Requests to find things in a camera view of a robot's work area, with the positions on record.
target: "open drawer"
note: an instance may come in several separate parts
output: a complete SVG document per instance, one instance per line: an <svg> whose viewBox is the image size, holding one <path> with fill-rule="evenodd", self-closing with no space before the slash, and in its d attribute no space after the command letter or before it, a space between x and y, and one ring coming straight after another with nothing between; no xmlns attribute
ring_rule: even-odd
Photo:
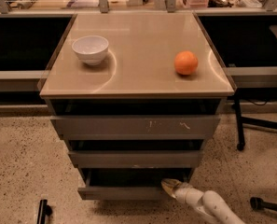
<svg viewBox="0 0 277 224"><path fill-rule="evenodd" d="M209 139L219 117L212 116L54 116L64 140Z"/></svg>
<svg viewBox="0 0 277 224"><path fill-rule="evenodd" d="M70 141L69 157L77 168L198 167L203 140Z"/></svg>
<svg viewBox="0 0 277 224"><path fill-rule="evenodd" d="M161 200L169 196L161 187L163 178L188 181L192 169L84 169L83 200Z"/></svg>

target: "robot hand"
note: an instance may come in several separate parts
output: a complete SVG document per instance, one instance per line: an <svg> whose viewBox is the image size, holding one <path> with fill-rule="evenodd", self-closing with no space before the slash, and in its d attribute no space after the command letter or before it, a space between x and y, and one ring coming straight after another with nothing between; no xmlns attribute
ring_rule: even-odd
<svg viewBox="0 0 277 224"><path fill-rule="evenodd" d="M214 191L202 192L194 189L190 184L176 179L163 179L163 189L180 203L191 206L205 221L216 224L244 224Z"/></svg>

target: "drawer front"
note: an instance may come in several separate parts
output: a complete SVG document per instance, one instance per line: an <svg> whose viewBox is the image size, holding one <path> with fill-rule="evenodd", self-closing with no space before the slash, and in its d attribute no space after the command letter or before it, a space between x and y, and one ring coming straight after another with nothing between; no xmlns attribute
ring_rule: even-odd
<svg viewBox="0 0 277 224"><path fill-rule="evenodd" d="M83 200L168 199L161 180L188 181L191 173L191 169L90 169L86 187L78 192Z"/></svg>
<svg viewBox="0 0 277 224"><path fill-rule="evenodd" d="M69 156L78 168L194 168L202 151L72 151Z"/></svg>
<svg viewBox="0 0 277 224"><path fill-rule="evenodd" d="M65 140L209 139L218 116L98 116L51 118Z"/></svg>

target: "white bowl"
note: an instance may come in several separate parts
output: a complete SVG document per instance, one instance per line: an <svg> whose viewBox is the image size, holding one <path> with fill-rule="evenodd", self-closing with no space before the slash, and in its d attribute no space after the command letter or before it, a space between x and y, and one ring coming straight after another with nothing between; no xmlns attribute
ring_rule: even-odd
<svg viewBox="0 0 277 224"><path fill-rule="evenodd" d="M72 45L78 59L90 65L100 63L107 55L108 47L108 40L98 35L83 36Z"/></svg>

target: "speckled floor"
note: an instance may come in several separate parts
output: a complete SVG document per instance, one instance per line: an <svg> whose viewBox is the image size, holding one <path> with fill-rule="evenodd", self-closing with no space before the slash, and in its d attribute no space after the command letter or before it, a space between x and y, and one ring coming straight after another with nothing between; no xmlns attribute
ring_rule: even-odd
<svg viewBox="0 0 277 224"><path fill-rule="evenodd" d="M277 113L255 116L277 121ZM258 196L277 203L277 132L248 126L246 148L239 152L235 117L221 118L191 184L217 191L245 223L276 224L277 212L255 212L249 200ZM49 223L204 223L191 208L172 199L82 201L80 184L48 116L0 117L0 224L36 223L42 198L54 212Z"/></svg>

